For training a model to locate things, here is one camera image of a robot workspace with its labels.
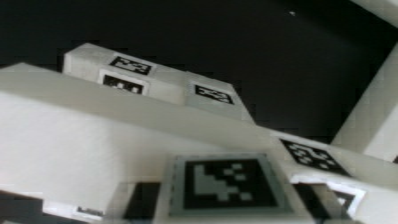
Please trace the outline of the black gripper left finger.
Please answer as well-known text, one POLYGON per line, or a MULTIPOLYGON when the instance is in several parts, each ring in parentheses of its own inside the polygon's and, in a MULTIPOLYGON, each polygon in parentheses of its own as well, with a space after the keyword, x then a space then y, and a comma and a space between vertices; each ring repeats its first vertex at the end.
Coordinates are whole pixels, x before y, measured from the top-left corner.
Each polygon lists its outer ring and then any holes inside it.
POLYGON ((160 183, 138 182, 122 214, 128 224, 152 224, 158 194, 160 183))

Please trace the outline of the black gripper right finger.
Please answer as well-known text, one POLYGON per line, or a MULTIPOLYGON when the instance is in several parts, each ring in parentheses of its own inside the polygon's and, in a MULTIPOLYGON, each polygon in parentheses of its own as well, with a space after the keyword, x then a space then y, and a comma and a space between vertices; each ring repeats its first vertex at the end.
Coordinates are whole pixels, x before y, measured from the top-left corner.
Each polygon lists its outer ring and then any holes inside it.
POLYGON ((296 183, 293 187, 314 224, 355 224, 328 186, 296 183))

